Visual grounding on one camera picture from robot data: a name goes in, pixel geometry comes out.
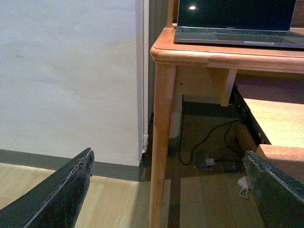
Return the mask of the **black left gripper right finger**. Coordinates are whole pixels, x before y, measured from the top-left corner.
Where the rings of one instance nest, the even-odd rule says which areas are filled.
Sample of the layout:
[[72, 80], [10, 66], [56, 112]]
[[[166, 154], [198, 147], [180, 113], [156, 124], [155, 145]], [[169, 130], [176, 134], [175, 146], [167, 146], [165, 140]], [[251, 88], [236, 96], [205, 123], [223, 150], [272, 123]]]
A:
[[304, 184], [253, 151], [243, 164], [265, 227], [302, 228]]

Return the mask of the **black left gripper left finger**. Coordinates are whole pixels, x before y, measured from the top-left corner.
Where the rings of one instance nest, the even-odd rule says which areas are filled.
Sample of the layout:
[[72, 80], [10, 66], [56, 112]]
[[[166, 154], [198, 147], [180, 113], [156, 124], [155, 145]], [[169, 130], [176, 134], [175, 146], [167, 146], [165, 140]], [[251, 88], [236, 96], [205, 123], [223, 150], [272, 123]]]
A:
[[87, 148], [29, 192], [0, 211], [2, 228], [73, 228], [94, 166]]

